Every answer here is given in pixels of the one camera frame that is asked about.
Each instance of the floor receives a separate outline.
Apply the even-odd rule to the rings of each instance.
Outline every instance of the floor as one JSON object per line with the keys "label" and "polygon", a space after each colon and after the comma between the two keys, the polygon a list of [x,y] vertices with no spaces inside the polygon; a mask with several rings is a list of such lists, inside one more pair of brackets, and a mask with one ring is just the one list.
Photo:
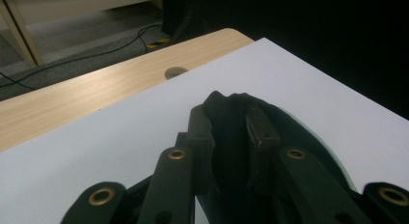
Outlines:
{"label": "floor", "polygon": [[[28,26],[44,63],[32,68],[0,36],[0,71],[7,76],[22,78],[28,73],[44,70],[39,75],[30,76],[24,83],[32,88],[41,88],[97,70],[145,53],[145,43],[156,42],[168,36],[161,32],[162,12],[150,3],[116,8],[92,14],[84,14],[60,20]],[[86,59],[76,65],[72,60],[89,55],[111,51],[133,42],[138,32],[156,25],[144,34],[143,42],[134,43],[99,59]],[[0,100],[12,98],[31,91],[11,84],[0,76]]]}

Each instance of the white paper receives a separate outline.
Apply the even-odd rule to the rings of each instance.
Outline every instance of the white paper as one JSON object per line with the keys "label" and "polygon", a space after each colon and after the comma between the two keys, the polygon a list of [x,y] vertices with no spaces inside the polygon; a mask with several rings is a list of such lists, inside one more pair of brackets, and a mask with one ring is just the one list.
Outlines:
{"label": "white paper", "polygon": [[409,122],[260,40],[1,153],[0,223],[59,223],[89,186],[130,187],[151,175],[187,130],[190,109],[215,90],[291,113],[331,148],[358,191],[368,182],[409,189]]}

